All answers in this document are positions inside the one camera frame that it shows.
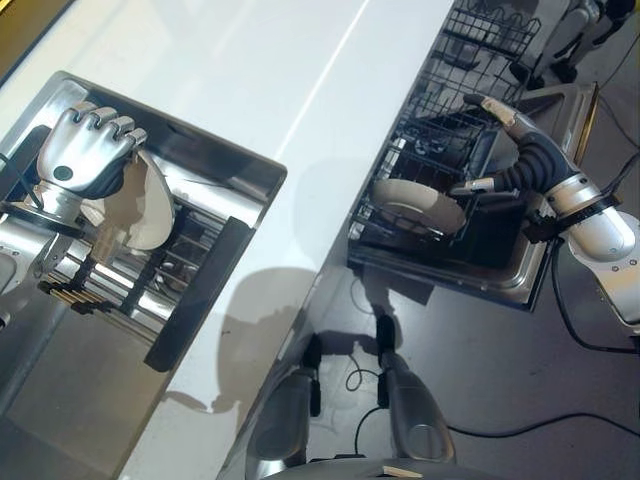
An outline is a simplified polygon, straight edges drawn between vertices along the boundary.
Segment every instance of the power cord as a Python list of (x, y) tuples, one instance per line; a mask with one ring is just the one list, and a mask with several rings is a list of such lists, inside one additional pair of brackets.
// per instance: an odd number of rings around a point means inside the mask
[[(356, 369), (353, 370), (349, 375), (347, 375), (347, 378), (344, 381), (344, 388), (348, 392), (355, 392), (356, 390), (358, 390), (360, 388), (360, 386), (362, 385), (362, 382), (364, 380), (363, 377), (362, 377), (363, 373), (368, 373), (368, 374), (374, 375), (376, 378), (378, 377), (378, 374), (376, 372), (374, 372), (373, 370), (369, 370), (367, 368), (360, 368), (360, 364), (358, 363), (358, 361), (355, 359), (355, 357), (353, 355), (349, 355), (349, 358), (355, 364)], [(350, 387), (349, 383), (351, 382), (351, 379), (353, 378), (354, 375), (359, 375), (358, 382), (355, 384), (355, 386)]]
[(616, 177), (609, 182), (609, 185), (602, 190), (603, 195), (613, 195), (616, 193), (618, 188), (620, 188), (620, 184), (631, 173), (631, 170), (636, 166), (638, 160), (640, 160), (640, 150), (629, 157), (624, 166), (620, 169), (618, 175), (616, 175)]
[(558, 257), (560, 253), (560, 248), (564, 245), (564, 240), (560, 237), (556, 239), (555, 244), (553, 245), (553, 249), (551, 251), (551, 282), (553, 284), (553, 293), (556, 297), (556, 303), (558, 304), (558, 310), (560, 310), (560, 316), (562, 317), (562, 321), (571, 335), (571, 338), (575, 340), (575, 342), (580, 345), (582, 348), (586, 348), (587, 350), (593, 350), (596, 352), (606, 352), (606, 353), (622, 353), (627, 355), (636, 355), (639, 352), (634, 348), (621, 348), (621, 347), (605, 347), (600, 345), (592, 345), (590, 343), (585, 342), (578, 336), (575, 329), (573, 328), (573, 324), (571, 323), (571, 318), (569, 317), (569, 312), (567, 310), (566, 303), (564, 301), (564, 296), (562, 294), (562, 289), (560, 288), (560, 280), (558, 275)]
[(362, 424), (364, 423), (364, 421), (369, 418), (369, 415), (371, 415), (372, 413), (377, 412), (378, 410), (383, 410), (382, 407), (375, 407), (372, 408), (371, 410), (369, 410), (367, 413), (365, 413), (362, 418), (360, 419), (360, 421), (358, 422), (358, 426), (356, 428), (356, 434), (353, 438), (353, 451), (356, 455), (360, 455), (360, 452), (358, 450), (358, 439), (360, 437), (360, 429), (362, 428)]
[(624, 138), (627, 139), (627, 141), (633, 145), (634, 147), (640, 149), (640, 144), (638, 144), (631, 135), (629, 135), (627, 133), (627, 131), (622, 127), (622, 124), (620, 123), (620, 120), (618, 120), (618, 117), (616, 117), (615, 112), (613, 111), (613, 107), (611, 106), (611, 104), (609, 103), (609, 101), (604, 98), (604, 96), (600, 95), (598, 97), (598, 100), (600, 100), (600, 102), (602, 103), (602, 106), (604, 107), (604, 111), (605, 113), (609, 116), (609, 118), (611, 118), (611, 120), (613, 120), (613, 123), (615, 123), (616, 127), (618, 127), (618, 130), (620, 131), (620, 133), (622, 134), (622, 136)]
[(629, 57), (629, 54), (631, 53), (631, 50), (633, 50), (633, 47), (638, 42), (639, 38), (640, 38), (640, 33), (638, 35), (636, 35), (636, 38), (633, 40), (633, 42), (631, 43), (631, 45), (627, 49), (627, 52), (622, 57), (622, 60), (620, 60), (620, 63), (618, 64), (618, 66), (613, 70), (613, 72), (611, 72), (611, 75), (609, 75), (609, 77), (604, 82), (602, 82), (602, 85), (600, 86), (601, 89), (606, 87), (607, 84), (611, 81), (611, 79), (616, 76), (616, 73), (618, 73), (618, 70), (620, 70), (620, 67), (622, 67), (622, 65), (624, 65), (624, 62), (627, 61), (627, 58)]
[[(356, 428), (356, 434), (353, 438), (353, 451), (356, 455), (360, 454), (360, 450), (358, 448), (358, 440), (360, 439), (360, 430), (362, 429), (362, 425), (365, 420), (369, 418), (373, 413), (378, 410), (383, 410), (382, 407), (375, 407), (371, 410), (367, 411), (360, 421), (358, 422), (358, 426)], [(565, 420), (570, 420), (572, 418), (591, 418), (594, 420), (600, 420), (601, 422), (607, 423), (612, 427), (615, 427), (629, 435), (633, 435), (636, 438), (640, 438), (640, 432), (636, 432), (635, 430), (630, 429), (629, 427), (622, 425), (621, 423), (615, 422), (610, 418), (603, 417), (602, 415), (598, 415), (595, 413), (586, 413), (586, 412), (576, 412), (576, 413), (567, 413), (564, 415), (559, 415), (557, 417), (550, 418), (548, 420), (542, 420), (540, 422), (532, 423), (530, 425), (525, 425), (519, 428), (515, 428), (513, 430), (506, 430), (503, 432), (479, 432), (475, 430), (467, 430), (466, 428), (456, 427), (454, 425), (447, 425), (447, 428), (452, 432), (459, 433), (460, 435), (466, 435), (468, 437), (476, 437), (476, 438), (489, 438), (489, 439), (503, 439), (503, 438), (513, 438), (524, 433), (529, 433), (533, 430), (537, 430), (538, 428), (547, 427), (549, 425), (553, 425), (555, 423), (560, 423)]]
[(511, 438), (517, 437), (518, 435), (522, 435), (523, 433), (531, 432), (532, 430), (536, 430), (538, 428), (546, 427), (548, 425), (552, 425), (554, 423), (562, 422), (564, 420), (569, 420), (571, 418), (593, 418), (595, 420), (600, 420), (601, 422), (608, 423), (609, 425), (616, 427), (623, 432), (626, 432), (634, 437), (640, 438), (640, 432), (636, 432), (635, 430), (630, 429), (618, 422), (614, 422), (613, 420), (603, 417), (601, 415), (596, 415), (595, 413), (567, 413), (565, 415), (560, 415), (558, 417), (550, 418), (549, 420), (543, 420), (541, 422), (536, 422), (531, 425), (526, 425), (524, 427), (516, 428), (513, 430), (507, 430), (504, 432), (476, 432), (472, 430), (466, 430), (460, 427), (454, 427), (453, 425), (448, 425), (449, 430), (452, 432), (459, 433), (461, 435), (467, 435), (469, 437), (478, 437), (478, 438)]

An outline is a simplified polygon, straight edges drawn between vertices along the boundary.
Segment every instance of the white countertop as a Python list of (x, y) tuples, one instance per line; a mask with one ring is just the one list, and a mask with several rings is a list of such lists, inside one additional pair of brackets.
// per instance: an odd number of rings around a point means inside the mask
[(65, 70), (288, 171), (122, 478), (215, 478), (450, 5), (78, 0), (0, 89), (0, 132)]

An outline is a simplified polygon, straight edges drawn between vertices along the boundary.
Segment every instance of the dishwasher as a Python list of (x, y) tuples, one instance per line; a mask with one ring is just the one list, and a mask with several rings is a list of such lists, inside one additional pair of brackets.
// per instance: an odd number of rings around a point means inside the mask
[(483, 5), (454, 2), (356, 204), (348, 229), (348, 263), (356, 273), (372, 267), (532, 310), (549, 252), (544, 243), (529, 243), (521, 230), (534, 212), (550, 213), (541, 196), (514, 191), (458, 199), (466, 223), (449, 235), (400, 228), (395, 213), (372, 199), (373, 186), (381, 180), (409, 180), (446, 193), (457, 182), (513, 165), (515, 144), (488, 114), (464, 104), (469, 93), (517, 107), (580, 163), (597, 87), (525, 92), (509, 65), (525, 53), (540, 21)]

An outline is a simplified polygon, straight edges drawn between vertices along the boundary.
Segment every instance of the dish rack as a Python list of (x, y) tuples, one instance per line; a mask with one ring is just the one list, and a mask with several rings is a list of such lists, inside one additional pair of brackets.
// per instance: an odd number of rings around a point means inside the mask
[(373, 185), (398, 178), (447, 192), (455, 183), (482, 176), (497, 123), (480, 108), (465, 105), (463, 96), (481, 93), (516, 104), (524, 88), (508, 67), (540, 27), (538, 19), (507, 14), (501, 7), (489, 10), (484, 2), (454, 2), (355, 208), (349, 240), (410, 236), (412, 242), (451, 246), (464, 237), (477, 200), (459, 201), (468, 221), (456, 234), (416, 234), (400, 228), (398, 222), (406, 226), (408, 220), (394, 212), (385, 211), (383, 218), (371, 201)]

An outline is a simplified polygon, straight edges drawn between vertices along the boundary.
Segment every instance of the gray floor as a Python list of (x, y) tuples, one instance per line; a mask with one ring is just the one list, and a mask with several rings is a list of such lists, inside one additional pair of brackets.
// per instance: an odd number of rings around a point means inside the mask
[[(538, 14), (557, 15), (541, 10)], [(637, 32), (628, 22), (605, 47), (580, 65), (578, 81), (602, 81), (613, 71)], [(638, 47), (602, 94), (625, 129), (639, 138)], [(604, 186), (633, 153), (611, 119), (599, 109), (584, 170)], [(640, 215), (640, 175), (636, 169), (619, 193), (622, 210)], [(576, 328), (585, 339), (630, 346), (603, 301), (595, 280), (563, 252), (561, 281)], [(403, 332), (399, 352), (429, 386), (448, 422), (480, 431), (502, 431), (563, 413), (608, 416), (640, 430), (640, 361), (633, 356), (590, 352), (569, 337), (557, 312), (550, 278), (534, 314), (436, 288), (426, 305), (394, 291), (389, 301)], [(365, 276), (369, 283), (388, 279)], [(344, 270), (331, 307), (317, 331), (375, 334), (374, 317), (359, 280)], [(362, 368), (377, 370), (361, 337), (353, 356)], [(357, 392), (345, 388), (354, 369), (345, 355), (328, 356), (321, 366), (323, 411), (313, 420), (309, 458), (353, 452), (361, 416), (376, 403), (376, 379), (364, 375)], [(351, 386), (357, 376), (351, 379)], [(637, 479), (640, 441), (589, 419), (569, 420), (513, 439), (483, 440), (455, 435), (458, 463), (507, 478)], [(364, 425), (361, 451), (391, 454), (388, 413), (376, 412)]]

